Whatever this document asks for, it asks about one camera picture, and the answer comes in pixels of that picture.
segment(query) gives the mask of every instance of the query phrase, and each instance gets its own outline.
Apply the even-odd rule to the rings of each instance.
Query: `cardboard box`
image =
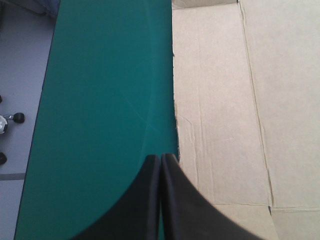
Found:
[[[172,6],[182,169],[257,236],[320,239],[320,3]]]

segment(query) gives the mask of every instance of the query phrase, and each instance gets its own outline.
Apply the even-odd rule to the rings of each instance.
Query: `black wheel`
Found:
[[[18,112],[13,115],[13,121],[17,124],[22,124],[25,122],[25,115],[21,112]]]
[[[7,161],[7,157],[3,152],[0,152],[0,165],[5,164]]]

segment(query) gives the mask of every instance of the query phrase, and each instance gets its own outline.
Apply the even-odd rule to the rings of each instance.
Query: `green surface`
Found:
[[[16,230],[68,239],[177,152],[170,0],[63,0]]]

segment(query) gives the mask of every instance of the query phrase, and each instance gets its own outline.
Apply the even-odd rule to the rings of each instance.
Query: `black object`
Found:
[[[17,112],[13,115],[13,121],[17,124],[23,124],[25,122],[25,115],[22,112]]]
[[[0,165],[5,164],[7,161],[7,157],[3,152],[0,152]]]
[[[160,160],[146,157],[140,172],[115,205],[73,240],[157,240]]]
[[[166,240],[260,240],[215,209],[190,183],[174,154],[161,158],[161,206]]]

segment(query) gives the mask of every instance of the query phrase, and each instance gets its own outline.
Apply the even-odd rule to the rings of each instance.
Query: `gray floor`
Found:
[[[0,135],[0,239],[14,237],[32,135],[55,21],[6,5],[0,23],[0,114],[23,112],[25,123],[9,123]]]

